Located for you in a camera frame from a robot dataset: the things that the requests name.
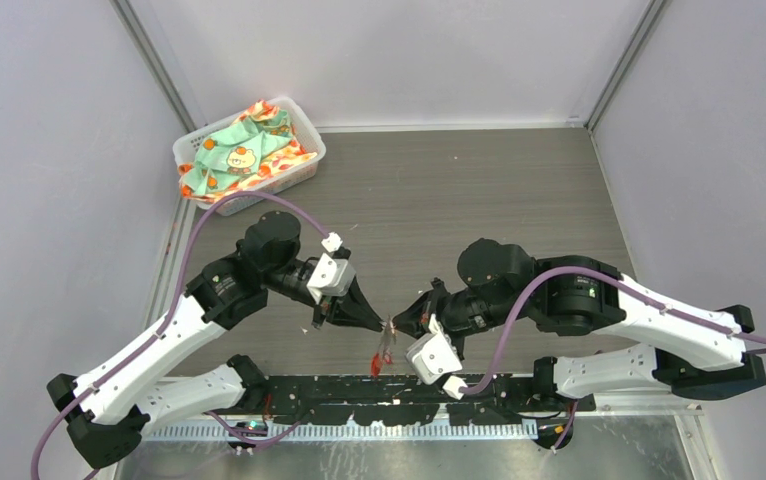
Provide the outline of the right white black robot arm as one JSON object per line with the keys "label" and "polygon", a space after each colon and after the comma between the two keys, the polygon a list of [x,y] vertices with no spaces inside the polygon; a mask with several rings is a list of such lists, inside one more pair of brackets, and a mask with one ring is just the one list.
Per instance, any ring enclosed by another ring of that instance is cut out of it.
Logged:
{"label": "right white black robot arm", "polygon": [[434,280],[394,328],[413,339],[407,359],[418,377],[453,398],[482,391],[461,376],[467,337],[519,319],[558,336],[612,335],[630,346],[587,357],[538,359],[530,397],[543,410],[591,394],[645,387],[701,401],[728,399],[766,384],[749,349],[749,308],[697,308],[655,293],[615,267],[585,256],[537,259],[514,244],[480,239],[460,255],[461,291]]}

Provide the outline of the red keyring with metal chain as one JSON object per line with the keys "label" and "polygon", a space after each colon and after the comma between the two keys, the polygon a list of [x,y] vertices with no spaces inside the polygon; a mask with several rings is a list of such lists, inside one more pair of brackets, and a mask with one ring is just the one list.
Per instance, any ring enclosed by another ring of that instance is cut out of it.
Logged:
{"label": "red keyring with metal chain", "polygon": [[370,374],[372,377],[378,377],[385,368],[393,364],[392,347],[396,344],[397,331],[394,327],[391,316],[383,324],[381,339],[377,350],[371,359]]}

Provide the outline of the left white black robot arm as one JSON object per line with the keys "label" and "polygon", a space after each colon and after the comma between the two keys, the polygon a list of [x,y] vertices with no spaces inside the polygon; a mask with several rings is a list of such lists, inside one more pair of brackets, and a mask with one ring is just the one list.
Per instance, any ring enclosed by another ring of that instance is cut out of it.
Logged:
{"label": "left white black robot arm", "polygon": [[186,381],[160,380],[189,355],[264,309],[271,293],[313,310],[313,324],[383,329],[355,278],[349,251],[328,234],[324,253],[298,259],[301,224],[271,211],[251,225],[234,252],[207,264],[149,329],[95,369],[59,374],[47,391],[67,423],[73,446],[94,470],[132,453],[160,428],[189,416],[229,408],[243,414],[265,403],[265,374],[235,355]]}

